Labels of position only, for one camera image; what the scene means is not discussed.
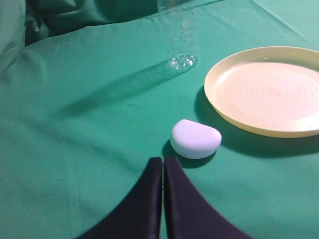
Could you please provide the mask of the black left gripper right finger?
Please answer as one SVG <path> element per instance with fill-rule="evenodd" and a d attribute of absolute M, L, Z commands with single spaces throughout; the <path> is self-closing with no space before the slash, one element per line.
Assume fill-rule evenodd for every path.
<path fill-rule="evenodd" d="M 176 157 L 164 159 L 164 213 L 169 239 L 249 239 L 197 191 Z"/>

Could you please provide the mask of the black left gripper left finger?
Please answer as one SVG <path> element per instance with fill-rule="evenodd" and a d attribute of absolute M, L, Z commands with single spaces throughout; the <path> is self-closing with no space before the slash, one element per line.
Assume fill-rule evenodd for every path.
<path fill-rule="evenodd" d="M 162 159 L 152 157 L 126 197 L 80 239 L 158 239 L 162 208 Z"/>

